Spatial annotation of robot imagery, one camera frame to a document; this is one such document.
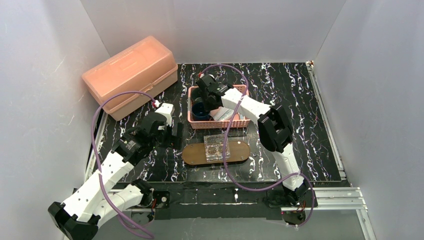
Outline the oval wooden tray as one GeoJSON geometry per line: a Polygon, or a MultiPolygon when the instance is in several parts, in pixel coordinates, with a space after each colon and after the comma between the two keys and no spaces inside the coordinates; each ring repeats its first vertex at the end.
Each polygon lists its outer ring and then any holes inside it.
{"type": "MultiPolygon", "coordinates": [[[[250,157],[250,146],[243,141],[230,141],[228,146],[229,156],[226,163],[235,164],[243,162],[250,157]]],[[[190,166],[223,164],[224,161],[206,161],[205,144],[195,143],[187,145],[182,151],[183,161],[190,166]]]]}

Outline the pink perforated plastic basket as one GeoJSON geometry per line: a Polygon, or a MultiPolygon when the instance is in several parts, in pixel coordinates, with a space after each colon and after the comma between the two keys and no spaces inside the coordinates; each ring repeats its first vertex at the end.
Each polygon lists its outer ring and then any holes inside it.
{"type": "MultiPolygon", "coordinates": [[[[194,120],[193,114],[191,112],[192,108],[192,91],[196,89],[197,86],[191,86],[187,90],[187,120],[193,129],[224,129],[227,128],[230,121],[229,120],[194,120]]],[[[230,128],[246,128],[248,127],[250,119],[239,113],[234,117],[234,120],[231,122],[230,128]]]]}

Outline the dark blue mug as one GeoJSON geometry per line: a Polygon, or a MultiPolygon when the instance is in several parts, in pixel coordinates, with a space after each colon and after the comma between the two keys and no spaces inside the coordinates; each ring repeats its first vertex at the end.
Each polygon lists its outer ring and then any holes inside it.
{"type": "Polygon", "coordinates": [[[209,121],[211,119],[210,111],[205,109],[203,102],[196,102],[191,107],[191,114],[194,121],[209,121]]]}

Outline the clear acrylic holder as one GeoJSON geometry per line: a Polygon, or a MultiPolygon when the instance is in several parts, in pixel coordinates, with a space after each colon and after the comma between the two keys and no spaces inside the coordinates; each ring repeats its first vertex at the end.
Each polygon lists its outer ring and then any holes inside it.
{"type": "Polygon", "coordinates": [[[224,139],[223,133],[203,137],[207,163],[223,160],[224,139]]]}

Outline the dark green mug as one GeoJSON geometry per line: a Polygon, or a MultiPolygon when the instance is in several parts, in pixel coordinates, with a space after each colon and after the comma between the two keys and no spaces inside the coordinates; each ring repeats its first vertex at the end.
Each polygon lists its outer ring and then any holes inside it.
{"type": "Polygon", "coordinates": [[[199,87],[195,87],[191,90],[190,101],[192,104],[201,103],[203,101],[201,90],[199,87]]]}

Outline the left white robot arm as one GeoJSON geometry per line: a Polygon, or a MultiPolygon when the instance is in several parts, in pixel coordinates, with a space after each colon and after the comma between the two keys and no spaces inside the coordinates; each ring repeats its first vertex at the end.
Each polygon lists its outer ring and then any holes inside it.
{"type": "Polygon", "coordinates": [[[173,124],[171,114],[149,113],[114,143],[101,163],[101,169],[67,199],[54,201],[48,207],[55,226],[70,240],[91,240],[104,223],[117,215],[116,210],[123,211],[140,204],[150,207],[154,189],[144,180],[131,182],[109,196],[109,200],[104,194],[154,149],[181,149],[183,131],[184,124],[173,124]]]}

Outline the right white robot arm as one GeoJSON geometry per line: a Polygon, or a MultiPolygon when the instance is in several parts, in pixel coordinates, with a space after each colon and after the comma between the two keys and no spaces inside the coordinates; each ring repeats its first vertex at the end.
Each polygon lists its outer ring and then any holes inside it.
{"type": "Polygon", "coordinates": [[[257,126],[259,141],[274,157],[283,179],[284,199],[296,205],[309,186],[300,175],[293,149],[293,126],[284,107],[254,100],[231,84],[217,82],[211,74],[200,74],[196,85],[208,111],[227,108],[257,126]]]}

